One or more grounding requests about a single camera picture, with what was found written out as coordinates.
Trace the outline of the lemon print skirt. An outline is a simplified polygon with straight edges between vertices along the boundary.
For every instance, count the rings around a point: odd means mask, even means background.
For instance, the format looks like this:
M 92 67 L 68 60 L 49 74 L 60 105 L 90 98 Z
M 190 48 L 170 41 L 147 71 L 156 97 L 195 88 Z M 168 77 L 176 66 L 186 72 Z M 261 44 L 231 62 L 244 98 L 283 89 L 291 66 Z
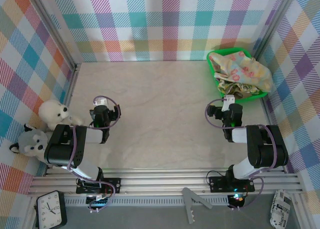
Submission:
M 216 79 L 218 90 L 224 95 L 234 95 L 235 92 L 251 93 L 252 96 L 259 95 L 262 91 L 256 86 L 238 82 L 230 82 L 222 79 Z

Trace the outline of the white teddy bear plush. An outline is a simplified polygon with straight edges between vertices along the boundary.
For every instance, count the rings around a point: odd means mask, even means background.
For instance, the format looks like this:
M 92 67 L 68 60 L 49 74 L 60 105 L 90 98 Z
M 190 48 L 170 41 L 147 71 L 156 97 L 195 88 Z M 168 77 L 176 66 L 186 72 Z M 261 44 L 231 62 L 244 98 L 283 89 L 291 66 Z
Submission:
M 50 131 L 54 131 L 57 125 L 84 125 L 84 121 L 72 113 L 70 109 L 57 100 L 50 99 L 41 104 L 38 116 L 47 125 Z

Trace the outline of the grey husky plush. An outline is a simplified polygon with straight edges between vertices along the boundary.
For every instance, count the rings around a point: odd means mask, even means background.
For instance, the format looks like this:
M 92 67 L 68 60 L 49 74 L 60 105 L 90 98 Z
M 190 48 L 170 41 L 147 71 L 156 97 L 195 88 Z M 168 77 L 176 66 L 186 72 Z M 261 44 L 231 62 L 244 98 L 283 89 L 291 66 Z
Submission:
M 45 150 L 52 136 L 52 132 L 44 132 L 29 124 L 23 125 L 24 131 L 18 137 L 17 143 L 12 144 L 9 150 L 15 154 L 37 158 L 39 161 L 50 164 L 45 160 Z

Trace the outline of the grey toothed plastic tool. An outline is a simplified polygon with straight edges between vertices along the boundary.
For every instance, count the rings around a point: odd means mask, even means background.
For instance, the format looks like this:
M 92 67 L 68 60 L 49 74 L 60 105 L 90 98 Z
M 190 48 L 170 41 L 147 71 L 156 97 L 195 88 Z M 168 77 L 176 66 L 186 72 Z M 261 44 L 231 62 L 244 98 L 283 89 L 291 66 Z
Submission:
M 213 206 L 208 201 L 206 201 L 205 199 L 203 199 L 202 197 L 200 197 L 199 195 L 197 195 L 196 193 L 194 193 L 192 190 L 190 190 L 187 187 L 184 187 L 182 189 L 182 197 L 183 197 L 183 201 L 184 201 L 184 205 L 185 205 L 185 209 L 186 209 L 188 223 L 190 225 L 195 222 L 194 214 L 193 214 L 193 210 L 192 210 L 193 202 L 201 203 L 207 209 L 213 208 Z

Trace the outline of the newspaper print pouch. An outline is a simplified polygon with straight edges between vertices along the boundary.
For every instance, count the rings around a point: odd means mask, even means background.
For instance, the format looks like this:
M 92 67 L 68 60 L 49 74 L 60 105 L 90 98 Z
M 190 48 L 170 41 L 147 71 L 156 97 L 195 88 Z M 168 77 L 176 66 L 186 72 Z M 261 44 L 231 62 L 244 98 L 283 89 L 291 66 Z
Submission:
M 278 189 L 273 197 L 270 209 L 270 224 L 274 229 L 285 229 L 288 224 L 292 198 L 284 190 Z

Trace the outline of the black alarm clock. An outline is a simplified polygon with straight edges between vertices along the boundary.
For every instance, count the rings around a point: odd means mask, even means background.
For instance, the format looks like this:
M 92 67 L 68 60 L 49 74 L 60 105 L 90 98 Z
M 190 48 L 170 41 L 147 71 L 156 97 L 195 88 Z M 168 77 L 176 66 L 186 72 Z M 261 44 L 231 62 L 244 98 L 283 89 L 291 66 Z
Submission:
M 54 190 L 36 200 L 38 229 L 59 229 L 67 224 L 67 210 L 64 193 Z

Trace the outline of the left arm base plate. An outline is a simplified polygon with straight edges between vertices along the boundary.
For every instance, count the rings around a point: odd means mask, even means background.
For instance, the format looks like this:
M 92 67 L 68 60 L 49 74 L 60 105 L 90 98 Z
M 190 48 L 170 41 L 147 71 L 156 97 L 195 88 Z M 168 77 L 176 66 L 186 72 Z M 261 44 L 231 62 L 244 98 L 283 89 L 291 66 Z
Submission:
M 113 177 L 113 178 L 102 178 L 102 182 L 107 182 L 112 184 L 115 188 L 115 193 L 118 194 L 121 188 L 121 178 Z M 84 181 L 81 179 L 76 180 L 76 194 L 111 194 L 112 188 L 109 185 L 103 183 L 93 183 Z

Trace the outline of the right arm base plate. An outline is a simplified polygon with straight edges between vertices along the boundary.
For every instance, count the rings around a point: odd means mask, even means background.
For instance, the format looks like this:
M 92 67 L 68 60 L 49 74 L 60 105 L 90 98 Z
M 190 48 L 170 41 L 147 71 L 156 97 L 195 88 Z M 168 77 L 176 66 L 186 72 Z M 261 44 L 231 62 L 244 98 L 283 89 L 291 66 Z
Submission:
M 228 180 L 225 176 L 209 177 L 209 187 L 211 193 L 246 193 L 255 191 L 254 182 L 252 180 Z

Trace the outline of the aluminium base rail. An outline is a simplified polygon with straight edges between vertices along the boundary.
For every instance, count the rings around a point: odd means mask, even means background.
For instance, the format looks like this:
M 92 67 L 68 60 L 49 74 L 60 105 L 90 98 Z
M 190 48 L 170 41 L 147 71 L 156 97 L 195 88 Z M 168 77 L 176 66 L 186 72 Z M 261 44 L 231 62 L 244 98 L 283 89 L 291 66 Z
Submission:
M 179 196 L 183 188 L 198 195 L 209 195 L 207 180 L 210 176 L 223 175 L 226 168 L 122 168 L 103 169 L 106 178 L 120 178 L 119 196 Z M 260 174 L 263 179 L 254 180 L 256 191 L 273 194 L 284 189 L 291 194 L 303 192 L 299 176 L 278 167 Z M 45 176 L 33 178 L 28 191 L 29 197 L 41 196 L 54 190 L 68 196 L 76 195 L 76 178 L 67 170 L 54 167 Z

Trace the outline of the aluminium corner post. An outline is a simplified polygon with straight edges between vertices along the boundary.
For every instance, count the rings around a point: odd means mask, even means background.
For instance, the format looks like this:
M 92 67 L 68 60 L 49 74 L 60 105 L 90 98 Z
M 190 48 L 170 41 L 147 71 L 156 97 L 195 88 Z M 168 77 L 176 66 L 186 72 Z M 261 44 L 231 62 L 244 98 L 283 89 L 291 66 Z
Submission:
M 72 68 L 73 71 L 77 70 L 77 63 L 74 62 L 71 53 L 67 49 L 66 44 L 63 42 L 61 35 L 58 32 L 52 18 L 50 17 L 49 13 L 47 12 L 43 2 L 41 0 L 30 0 L 32 5 L 35 7 L 35 10 L 39 14 L 40 18 L 43 21 L 43 24 L 47 28 L 49 34 L 52 36 L 54 42 L 56 43 L 57 47 L 61 51 L 61 54 L 66 59 L 68 65 Z
M 253 57 L 261 59 L 293 0 L 276 0 L 253 47 Z

